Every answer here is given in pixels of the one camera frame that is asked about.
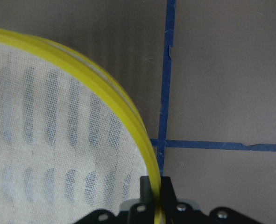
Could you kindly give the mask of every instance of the gray floor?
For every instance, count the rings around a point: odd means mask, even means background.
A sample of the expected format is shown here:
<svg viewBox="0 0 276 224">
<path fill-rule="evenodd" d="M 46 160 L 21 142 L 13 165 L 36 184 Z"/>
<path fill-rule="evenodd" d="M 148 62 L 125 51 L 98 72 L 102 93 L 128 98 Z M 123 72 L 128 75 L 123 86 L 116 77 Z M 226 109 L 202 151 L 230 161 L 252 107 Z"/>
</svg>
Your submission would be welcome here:
<svg viewBox="0 0 276 224">
<path fill-rule="evenodd" d="M 107 69 L 157 138 L 165 0 L 0 1 L 0 28 Z M 168 139 L 276 144 L 276 1 L 177 0 Z M 165 175 L 205 213 L 276 224 L 276 153 L 167 148 Z"/>
</svg>

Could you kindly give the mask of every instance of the metal screw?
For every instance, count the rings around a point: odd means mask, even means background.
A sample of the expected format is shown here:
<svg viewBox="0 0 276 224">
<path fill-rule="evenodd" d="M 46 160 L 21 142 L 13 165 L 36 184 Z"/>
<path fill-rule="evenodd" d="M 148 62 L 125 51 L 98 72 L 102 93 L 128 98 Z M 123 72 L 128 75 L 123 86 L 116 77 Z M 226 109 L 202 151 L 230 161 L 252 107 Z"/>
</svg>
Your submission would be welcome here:
<svg viewBox="0 0 276 224">
<path fill-rule="evenodd" d="M 221 218 L 221 219 L 227 219 L 228 218 L 228 214 L 227 214 L 227 212 L 221 210 L 221 211 L 218 211 L 217 217 Z"/>
<path fill-rule="evenodd" d="M 99 220 L 100 222 L 103 222 L 103 221 L 108 220 L 108 218 L 109 218 L 109 216 L 108 216 L 106 213 L 104 213 L 104 214 L 99 215 L 98 220 Z"/>
<path fill-rule="evenodd" d="M 178 211 L 186 211 L 186 205 L 185 204 L 183 204 L 183 203 L 180 203 L 180 204 L 178 204 L 177 206 L 176 206 L 176 208 L 177 208 L 177 210 Z"/>
<path fill-rule="evenodd" d="M 146 207 L 144 204 L 141 204 L 139 206 L 137 206 L 137 212 L 143 212 L 146 210 Z"/>
</svg>

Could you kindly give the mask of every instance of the black clamp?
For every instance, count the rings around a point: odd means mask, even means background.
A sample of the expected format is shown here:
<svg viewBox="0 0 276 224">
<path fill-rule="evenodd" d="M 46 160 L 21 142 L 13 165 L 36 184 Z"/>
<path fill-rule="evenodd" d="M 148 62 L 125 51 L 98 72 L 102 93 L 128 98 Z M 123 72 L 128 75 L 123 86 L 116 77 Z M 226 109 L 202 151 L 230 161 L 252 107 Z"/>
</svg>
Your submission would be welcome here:
<svg viewBox="0 0 276 224">
<path fill-rule="evenodd" d="M 169 177 L 161 180 L 161 207 L 166 224 L 261 224 L 226 207 L 216 208 L 207 216 L 192 203 L 177 200 Z M 121 209 L 118 216 L 108 210 L 96 210 L 75 224 L 153 224 L 155 202 L 147 176 L 140 179 L 140 199 L 127 204 L 128 208 Z"/>
</svg>

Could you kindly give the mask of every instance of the blue tape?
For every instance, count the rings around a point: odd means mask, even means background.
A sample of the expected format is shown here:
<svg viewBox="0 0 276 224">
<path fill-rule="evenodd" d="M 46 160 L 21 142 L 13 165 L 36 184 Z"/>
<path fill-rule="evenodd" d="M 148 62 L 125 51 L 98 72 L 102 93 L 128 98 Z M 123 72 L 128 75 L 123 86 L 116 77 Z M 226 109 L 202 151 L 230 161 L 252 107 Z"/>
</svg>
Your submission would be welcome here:
<svg viewBox="0 0 276 224">
<path fill-rule="evenodd" d="M 163 75 L 162 75 L 162 90 L 161 90 L 161 110 L 160 121 L 158 128 L 158 139 L 163 144 L 157 145 L 157 162 L 161 175 L 163 175 L 164 167 L 164 151 L 165 140 L 167 136 L 167 122 L 169 110 L 169 95 L 170 95 L 170 78 L 171 78 L 171 57 L 170 47 L 173 46 L 174 37 L 174 22 L 175 22 L 175 0 L 167 0 L 166 7 L 166 23 L 165 23 L 165 43 L 163 55 Z"/>
<path fill-rule="evenodd" d="M 262 151 L 276 152 L 276 144 L 256 144 L 246 146 L 242 143 L 234 142 L 212 142 L 212 141 L 183 141 L 183 140 L 158 140 L 151 139 L 154 147 L 170 148 L 199 148 L 199 149 L 222 149 L 222 150 L 241 150 L 241 151 Z"/>
</svg>

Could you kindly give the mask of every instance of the yellow rim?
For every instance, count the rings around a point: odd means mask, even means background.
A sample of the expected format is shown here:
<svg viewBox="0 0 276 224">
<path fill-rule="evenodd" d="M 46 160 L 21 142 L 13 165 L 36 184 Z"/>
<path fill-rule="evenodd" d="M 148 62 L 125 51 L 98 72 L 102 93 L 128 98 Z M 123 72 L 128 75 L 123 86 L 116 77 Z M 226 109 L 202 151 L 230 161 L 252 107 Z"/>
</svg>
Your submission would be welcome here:
<svg viewBox="0 0 276 224">
<path fill-rule="evenodd" d="M 69 47 L 66 47 L 66 46 L 64 46 L 60 43 L 57 43 L 55 41 L 51 41 L 51 40 L 48 40 L 48 39 L 45 39 L 45 38 L 42 38 L 42 37 L 32 36 L 32 35 L 29 35 L 29 36 L 31 36 L 32 38 L 38 39 L 40 41 L 46 42 L 48 44 L 52 44 L 54 46 L 62 48 L 63 50 L 67 51 L 68 53 L 71 53 L 71 56 L 75 55 L 75 56 L 79 57 L 80 59 L 82 59 L 83 61 L 85 61 L 86 63 L 92 65 L 97 70 L 99 70 L 106 77 L 106 79 L 111 83 L 111 85 L 115 86 L 115 88 L 118 89 L 118 91 L 120 93 L 120 96 L 123 97 L 128 102 L 128 104 L 130 105 L 130 108 L 132 109 L 133 113 L 135 114 L 135 116 L 137 117 L 137 119 L 140 121 L 141 125 L 145 129 L 143 120 L 142 120 L 142 118 L 141 118 L 141 116 L 138 112 L 138 109 L 134 105 L 132 99 L 129 97 L 129 95 L 126 93 L 126 91 L 123 89 L 123 87 L 116 81 L 116 79 L 113 76 L 111 76 L 109 73 L 107 73 L 107 71 L 105 71 L 103 68 L 101 68 L 95 62 L 88 59 L 86 56 L 82 55 L 81 53 L 79 53 L 79 52 L 77 52 L 77 51 L 75 51 L 75 50 L 73 50 Z"/>
<path fill-rule="evenodd" d="M 144 127 L 132 112 L 128 104 L 120 95 L 93 70 L 89 69 L 74 57 L 64 53 L 56 47 L 39 41 L 27 35 L 0 29 L 0 43 L 24 50 L 38 56 L 53 65 L 72 74 L 81 83 L 96 93 L 114 113 L 119 117 L 136 142 L 145 161 L 151 188 L 156 201 L 160 195 L 160 174 L 155 154 Z M 160 222 L 159 209 L 156 210 L 156 223 Z"/>
</svg>

